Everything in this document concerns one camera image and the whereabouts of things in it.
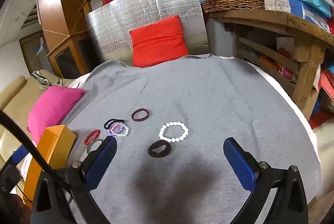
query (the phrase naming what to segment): black hair tie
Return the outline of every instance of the black hair tie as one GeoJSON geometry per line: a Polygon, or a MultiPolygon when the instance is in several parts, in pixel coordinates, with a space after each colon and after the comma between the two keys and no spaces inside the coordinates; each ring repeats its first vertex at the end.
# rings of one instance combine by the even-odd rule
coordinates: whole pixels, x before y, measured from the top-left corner
{"type": "Polygon", "coordinates": [[[115,119],[115,118],[109,119],[109,120],[105,123],[104,128],[105,128],[106,130],[108,130],[109,127],[110,127],[110,125],[113,124],[114,122],[123,122],[123,123],[124,123],[124,120],[123,120],[123,119],[115,119]]]}
{"type": "Polygon", "coordinates": [[[158,141],[154,142],[152,145],[150,145],[147,152],[151,157],[160,158],[160,157],[167,156],[170,153],[171,149],[172,149],[172,147],[171,147],[170,143],[168,143],[165,140],[158,140],[158,141]],[[154,152],[153,151],[154,149],[156,149],[158,147],[161,147],[163,145],[166,146],[163,151],[161,151],[161,152],[154,152]]]}
{"type": "Polygon", "coordinates": [[[145,108],[140,108],[140,109],[138,109],[138,110],[136,110],[136,111],[134,111],[134,112],[132,113],[131,118],[132,118],[133,121],[139,122],[139,121],[144,121],[145,119],[148,119],[149,116],[150,116],[150,113],[148,112],[147,109],[145,109],[145,108]],[[144,112],[146,113],[146,116],[144,116],[144,117],[142,117],[142,118],[135,118],[135,115],[136,115],[137,113],[139,113],[140,111],[144,111],[144,112]]]}

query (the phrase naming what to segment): orange box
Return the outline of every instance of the orange box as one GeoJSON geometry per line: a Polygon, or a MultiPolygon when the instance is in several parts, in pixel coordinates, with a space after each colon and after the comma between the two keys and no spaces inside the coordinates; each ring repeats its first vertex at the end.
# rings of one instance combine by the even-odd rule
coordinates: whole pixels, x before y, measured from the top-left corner
{"type": "MultiPolygon", "coordinates": [[[[76,135],[71,132],[65,125],[57,125],[45,129],[41,137],[37,150],[44,160],[54,169],[66,167],[66,161],[70,154],[76,135]]],[[[27,178],[24,184],[24,194],[32,201],[39,175],[42,168],[33,158],[31,160],[27,178]]],[[[30,208],[32,204],[23,196],[23,200],[30,208]]]]}

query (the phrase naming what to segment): silver foil sheet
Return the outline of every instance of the silver foil sheet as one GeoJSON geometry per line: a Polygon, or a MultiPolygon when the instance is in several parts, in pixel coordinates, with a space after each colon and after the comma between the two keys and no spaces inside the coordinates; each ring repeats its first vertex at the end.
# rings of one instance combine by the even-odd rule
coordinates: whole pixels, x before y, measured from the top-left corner
{"type": "Polygon", "coordinates": [[[103,60],[132,65],[130,31],[179,15],[190,54],[209,53],[203,14],[198,0],[114,0],[87,16],[103,60]]]}

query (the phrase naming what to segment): white beaded bracelet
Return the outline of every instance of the white beaded bracelet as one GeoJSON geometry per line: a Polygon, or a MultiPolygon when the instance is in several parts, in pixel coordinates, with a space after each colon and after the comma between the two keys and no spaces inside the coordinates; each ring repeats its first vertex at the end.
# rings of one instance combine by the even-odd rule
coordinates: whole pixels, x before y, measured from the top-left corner
{"type": "Polygon", "coordinates": [[[180,142],[182,141],[187,135],[188,135],[188,128],[184,125],[184,123],[181,123],[180,121],[178,122],[169,122],[169,123],[166,123],[164,125],[162,125],[162,128],[160,129],[160,132],[159,132],[159,137],[161,140],[165,140],[167,141],[168,143],[170,142],[180,142]],[[184,130],[184,133],[180,136],[180,137],[177,137],[177,138],[167,138],[167,137],[164,137],[164,132],[165,130],[170,127],[170,126],[180,126],[183,130],[184,130]]]}

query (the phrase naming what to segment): pillow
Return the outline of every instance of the pillow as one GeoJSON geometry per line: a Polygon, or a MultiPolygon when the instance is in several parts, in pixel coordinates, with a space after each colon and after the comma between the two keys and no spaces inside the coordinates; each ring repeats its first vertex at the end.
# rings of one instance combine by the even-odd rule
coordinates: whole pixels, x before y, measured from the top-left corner
{"type": "Polygon", "coordinates": [[[130,31],[133,66],[147,67],[188,55],[179,16],[130,31]]]}
{"type": "Polygon", "coordinates": [[[51,86],[39,97],[28,117],[28,129],[36,144],[45,128],[59,125],[84,93],[83,89],[51,86]]]}

